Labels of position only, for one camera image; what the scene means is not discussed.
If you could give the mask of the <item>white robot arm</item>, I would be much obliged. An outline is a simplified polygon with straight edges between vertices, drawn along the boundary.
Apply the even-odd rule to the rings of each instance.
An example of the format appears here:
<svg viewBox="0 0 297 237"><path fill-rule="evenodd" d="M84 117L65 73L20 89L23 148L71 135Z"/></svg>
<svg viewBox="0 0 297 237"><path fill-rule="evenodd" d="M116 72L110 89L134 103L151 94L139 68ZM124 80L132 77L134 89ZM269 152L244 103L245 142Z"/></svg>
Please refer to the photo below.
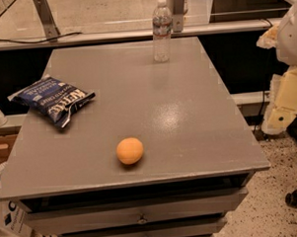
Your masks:
<svg viewBox="0 0 297 237"><path fill-rule="evenodd" d="M284 131L297 117L297 0L277 25L259 37L257 46L274 47L277 59L288 66L283 75L272 75L270 102L260 128L263 133L274 135Z"/></svg>

